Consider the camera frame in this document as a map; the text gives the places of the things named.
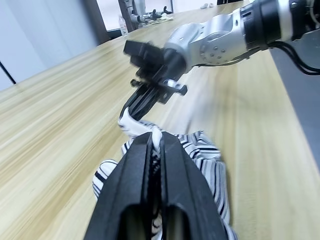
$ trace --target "wooden table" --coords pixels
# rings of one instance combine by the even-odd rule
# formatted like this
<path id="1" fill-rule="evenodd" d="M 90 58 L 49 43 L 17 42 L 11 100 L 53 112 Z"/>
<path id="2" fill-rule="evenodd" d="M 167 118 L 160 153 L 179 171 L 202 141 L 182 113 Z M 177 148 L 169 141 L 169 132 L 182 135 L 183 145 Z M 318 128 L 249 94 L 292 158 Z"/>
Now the wooden table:
<path id="1" fill-rule="evenodd" d="M 128 39 L 163 46 L 177 26 L 242 4 L 179 13 Z M 120 160 L 127 140 L 117 119 L 137 69 L 122 54 L 125 40 L 0 93 L 1 240 L 84 236 L 95 206 L 93 173 L 106 158 Z M 239 239 L 320 239 L 319 172 L 269 51 L 233 66 L 194 68 L 181 82 L 187 95 L 157 104 L 144 119 L 171 133 L 204 130 L 220 147 Z"/>

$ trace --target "black and white striped fabric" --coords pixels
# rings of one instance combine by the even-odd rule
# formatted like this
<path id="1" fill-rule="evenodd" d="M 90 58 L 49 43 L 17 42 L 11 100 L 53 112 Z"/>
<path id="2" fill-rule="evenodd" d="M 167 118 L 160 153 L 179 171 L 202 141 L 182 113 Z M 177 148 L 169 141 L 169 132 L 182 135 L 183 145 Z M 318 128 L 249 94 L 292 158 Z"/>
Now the black and white striped fabric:
<path id="1" fill-rule="evenodd" d="M 147 121 L 139 121 L 143 128 L 152 129 L 155 125 Z M 121 147 L 122 154 L 125 155 L 134 141 L 134 133 L 139 132 L 137 130 L 130 131 L 127 124 L 119 124 L 121 129 L 126 132 L 130 138 Z M 230 208 L 228 202 L 227 192 L 227 178 L 226 178 L 226 165 L 221 161 L 221 154 L 218 148 L 210 141 L 210 139 L 204 134 L 203 131 L 197 131 L 191 134 L 176 134 L 181 145 L 183 146 L 186 153 L 193 160 L 195 165 L 200 169 L 203 176 L 205 177 L 209 188 L 212 193 L 212 197 L 217 206 L 218 214 L 224 225 L 225 232 L 229 240 L 237 240 L 237 235 L 234 230 L 230 227 Z M 117 166 L 117 162 L 108 159 L 103 161 L 93 176 L 92 186 L 93 192 L 98 200 L 101 189 L 104 185 L 105 180 Z M 152 223 L 152 240 L 162 239 L 162 218 L 161 212 L 154 216 Z"/>

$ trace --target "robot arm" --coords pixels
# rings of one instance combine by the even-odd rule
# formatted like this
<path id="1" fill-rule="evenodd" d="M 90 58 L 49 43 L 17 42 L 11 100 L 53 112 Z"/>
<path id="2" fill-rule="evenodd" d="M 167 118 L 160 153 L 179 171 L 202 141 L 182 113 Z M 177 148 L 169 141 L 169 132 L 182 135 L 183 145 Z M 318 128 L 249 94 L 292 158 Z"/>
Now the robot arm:
<path id="1" fill-rule="evenodd" d="M 230 14 L 179 27 L 164 48 L 183 56 L 185 73 L 193 66 L 230 64 L 275 47 L 275 41 L 293 41 L 315 30 L 319 10 L 315 0 L 256 0 Z"/>
<path id="2" fill-rule="evenodd" d="M 194 66 L 225 66 L 248 59 L 268 48 L 283 50 L 307 75 L 320 69 L 305 64 L 295 49 L 283 41 L 294 41 L 319 27 L 320 0 L 256 0 L 230 14 L 203 23 L 177 28 L 164 48 L 126 41 L 124 53 L 139 67 L 132 80 L 137 91 L 124 105 L 140 120 L 156 102 L 165 104 L 173 93 L 186 94 L 187 86 L 177 81 Z"/>

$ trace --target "black cable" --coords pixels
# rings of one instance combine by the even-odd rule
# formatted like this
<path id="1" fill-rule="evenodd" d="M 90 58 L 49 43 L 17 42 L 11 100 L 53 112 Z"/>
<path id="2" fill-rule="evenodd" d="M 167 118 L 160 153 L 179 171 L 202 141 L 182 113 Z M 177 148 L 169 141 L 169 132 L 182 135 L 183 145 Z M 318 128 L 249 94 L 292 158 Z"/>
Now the black cable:
<path id="1" fill-rule="evenodd" d="M 17 84 L 16 81 L 14 80 L 14 78 L 10 75 L 10 73 L 7 71 L 7 69 L 5 68 L 5 66 L 2 64 L 2 62 L 0 61 L 0 68 L 2 68 L 2 70 L 4 71 L 4 73 L 8 76 L 8 78 L 10 79 L 10 81 L 13 84 Z"/>
<path id="2" fill-rule="evenodd" d="M 316 68 L 316 67 L 312 67 L 312 66 L 307 65 L 304 61 L 302 61 L 302 59 L 299 57 L 299 55 L 297 54 L 294 47 L 292 47 L 290 44 L 283 42 L 283 41 L 274 41 L 274 42 L 269 43 L 268 47 L 269 48 L 278 48 L 278 49 L 284 51 L 284 53 L 286 53 L 289 56 L 289 58 L 292 60 L 294 65 L 304 74 L 311 75 L 311 76 L 319 76 L 320 75 L 320 68 Z M 234 58 L 232 62 L 228 62 L 225 64 L 221 64 L 221 65 L 198 64 L 196 66 L 197 67 L 229 66 L 229 65 L 237 64 L 244 59 L 249 59 L 249 57 L 251 55 L 257 53 L 260 50 L 261 49 L 259 47 L 255 48 L 255 49 L 251 49 L 248 52 Z"/>
<path id="3" fill-rule="evenodd" d="M 248 52 L 245 52 L 244 54 L 240 55 L 240 56 L 237 56 L 235 57 L 231 62 L 227 62 L 227 63 L 224 63 L 224 64 L 220 64 L 220 65 L 211 65 L 211 64 L 198 64 L 198 65 L 195 65 L 197 67 L 218 67 L 218 66 L 230 66 L 230 65 L 233 65 L 233 64 L 237 64 L 239 62 L 241 62 L 242 60 L 244 59 L 249 59 L 249 57 L 257 52 L 260 51 L 260 48 L 255 48 L 255 49 L 251 49 L 249 50 Z"/>
<path id="4" fill-rule="evenodd" d="M 312 75 L 312 76 L 318 76 L 320 75 L 320 69 L 311 67 L 307 65 L 305 62 L 301 60 L 301 58 L 298 56 L 296 50 L 289 45 L 288 43 L 282 42 L 282 41 L 275 41 L 272 43 L 269 43 L 268 46 L 270 48 L 278 48 L 282 51 L 284 51 L 292 60 L 292 62 L 295 64 L 295 66 L 304 74 L 306 75 Z"/>
<path id="5" fill-rule="evenodd" d="M 293 46 L 291 46 L 290 44 L 283 42 L 283 41 L 274 41 L 270 44 L 268 44 L 269 47 L 272 48 L 279 48 L 279 47 L 284 47 L 287 48 L 293 55 L 293 57 L 296 59 L 296 61 L 305 69 L 308 69 L 310 71 L 313 72 L 320 72 L 320 68 L 315 68 L 312 66 L 307 65 L 304 61 L 302 61 L 302 59 L 299 57 L 299 55 L 297 54 L 296 50 L 294 49 Z"/>

